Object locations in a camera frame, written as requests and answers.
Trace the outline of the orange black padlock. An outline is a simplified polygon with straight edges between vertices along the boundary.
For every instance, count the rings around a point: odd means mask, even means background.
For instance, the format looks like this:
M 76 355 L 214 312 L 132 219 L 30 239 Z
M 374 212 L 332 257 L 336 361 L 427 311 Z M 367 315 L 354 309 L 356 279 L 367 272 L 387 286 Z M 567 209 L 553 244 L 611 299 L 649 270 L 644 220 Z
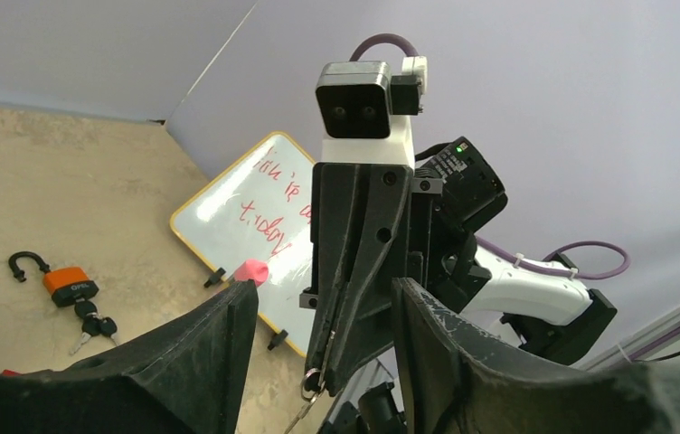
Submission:
M 42 272 L 42 284 L 57 307 L 70 307 L 77 302 L 97 296 L 99 287 L 80 267 L 51 269 L 51 266 L 37 253 L 22 250 L 12 254 L 8 267 L 18 282 L 25 282 L 25 271 L 18 265 L 19 259 L 33 260 Z

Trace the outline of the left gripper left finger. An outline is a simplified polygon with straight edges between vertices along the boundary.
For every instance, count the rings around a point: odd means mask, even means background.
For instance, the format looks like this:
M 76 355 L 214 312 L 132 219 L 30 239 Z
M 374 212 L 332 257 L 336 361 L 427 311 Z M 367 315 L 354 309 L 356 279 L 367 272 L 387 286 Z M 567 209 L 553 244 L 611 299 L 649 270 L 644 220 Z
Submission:
M 238 282 L 65 370 L 0 375 L 0 433 L 233 433 L 258 306 Z

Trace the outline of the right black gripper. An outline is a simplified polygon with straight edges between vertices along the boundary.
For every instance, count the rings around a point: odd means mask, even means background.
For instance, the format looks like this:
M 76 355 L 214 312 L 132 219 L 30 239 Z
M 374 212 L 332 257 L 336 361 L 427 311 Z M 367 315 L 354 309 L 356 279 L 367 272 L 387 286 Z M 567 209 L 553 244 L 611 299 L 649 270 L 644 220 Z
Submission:
M 461 312 L 491 279 L 479 265 L 476 232 L 504 210 L 505 186 L 466 138 L 415 156 L 418 178 L 442 182 L 431 203 L 424 287 Z M 392 281 L 407 274 L 413 170 L 406 165 L 318 163 L 313 170 L 311 289 L 317 302 L 305 370 L 317 368 L 335 331 L 326 392 L 392 347 Z

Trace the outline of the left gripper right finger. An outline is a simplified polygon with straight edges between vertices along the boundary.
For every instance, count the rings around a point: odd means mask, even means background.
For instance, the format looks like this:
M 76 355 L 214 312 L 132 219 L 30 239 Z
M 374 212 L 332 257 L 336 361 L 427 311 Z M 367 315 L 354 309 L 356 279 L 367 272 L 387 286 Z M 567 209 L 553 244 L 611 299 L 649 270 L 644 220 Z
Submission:
M 392 283 L 410 433 L 680 433 L 680 364 L 585 372 L 513 347 L 414 280 Z

